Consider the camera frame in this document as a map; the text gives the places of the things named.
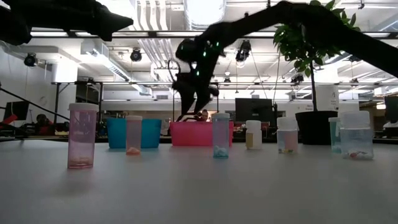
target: pink bin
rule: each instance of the pink bin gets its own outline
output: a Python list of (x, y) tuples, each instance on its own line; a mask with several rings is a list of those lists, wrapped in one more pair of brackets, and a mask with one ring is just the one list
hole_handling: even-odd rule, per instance
[[(211, 122), (171, 122), (173, 146), (212, 146), (213, 124)], [(234, 123), (229, 122), (229, 146), (232, 146)]]

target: potted plant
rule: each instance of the potted plant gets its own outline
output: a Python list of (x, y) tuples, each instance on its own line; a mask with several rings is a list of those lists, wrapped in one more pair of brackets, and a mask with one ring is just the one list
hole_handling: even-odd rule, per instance
[[(319, 1), (311, 1), (311, 5), (321, 6)], [(344, 25), (360, 31), (355, 27), (356, 15), (348, 18), (344, 9), (335, 9), (335, 0), (325, 5), (325, 8), (341, 19)], [(314, 64), (323, 65), (323, 59), (341, 55), (340, 49), (309, 42), (305, 39), (305, 27), (301, 24), (282, 24), (277, 27), (274, 35), (274, 44), (281, 55), (288, 62), (294, 63), (297, 73), (304, 73), (311, 78), (313, 111), (296, 114), (302, 142), (304, 144), (330, 144), (330, 129), (328, 118), (336, 117), (336, 111), (318, 111), (317, 93), (315, 91)]]

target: desk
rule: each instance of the desk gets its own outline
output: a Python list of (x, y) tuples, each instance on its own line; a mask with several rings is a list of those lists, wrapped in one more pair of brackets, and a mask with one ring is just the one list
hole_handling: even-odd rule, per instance
[(394, 223), (398, 150), (375, 145), (375, 160), (350, 161), (329, 147), (275, 144), (229, 159), (209, 148), (126, 157), (97, 144), (94, 168), (67, 170), (67, 143), (0, 143), (0, 223)]

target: plastic container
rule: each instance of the plastic container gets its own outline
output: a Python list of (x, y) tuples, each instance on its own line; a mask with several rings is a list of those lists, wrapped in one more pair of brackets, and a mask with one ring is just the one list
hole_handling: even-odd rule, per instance
[(341, 113), (341, 154), (343, 158), (373, 159), (373, 130), (367, 111)]
[[(126, 119), (107, 120), (109, 148), (126, 150)], [(162, 120), (143, 119), (141, 131), (141, 149), (157, 148), (162, 130)]]
[(98, 105), (71, 103), (69, 110), (68, 168), (93, 167)]
[(124, 118), (108, 118), (106, 120), (108, 129), (109, 148), (126, 149), (126, 119)]
[[(229, 122), (229, 146), (232, 146), (234, 123)], [(213, 124), (211, 122), (171, 122), (173, 146), (212, 147)]]
[(212, 116), (213, 157), (228, 158), (229, 150), (229, 114), (218, 113)]
[(331, 151), (341, 154), (340, 118), (329, 118)]
[(297, 153), (299, 148), (299, 134), (295, 118), (283, 117), (277, 119), (278, 151), (283, 154)]
[(126, 117), (126, 155), (141, 153), (142, 116)]
[(261, 121), (246, 121), (246, 149), (262, 149)]

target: robotic arm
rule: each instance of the robotic arm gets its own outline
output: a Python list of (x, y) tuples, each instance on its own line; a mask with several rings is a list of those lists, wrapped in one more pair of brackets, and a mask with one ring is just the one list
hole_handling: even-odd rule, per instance
[(190, 66), (190, 73), (184, 74), (188, 78), (178, 79), (180, 73), (174, 82), (173, 88), (182, 98), (182, 116), (193, 104), (195, 92), (195, 114), (210, 101), (210, 94), (218, 96), (218, 90), (211, 92), (209, 84), (225, 47), (238, 38), (276, 24), (302, 24), (309, 42), (316, 40), (318, 44), (333, 45), (398, 78), (398, 63), (393, 57), (398, 54), (395, 47), (346, 27), (323, 6), (281, 1), (238, 21), (213, 24), (195, 40), (185, 39), (179, 45), (176, 57), (190, 65), (197, 63), (196, 68)]

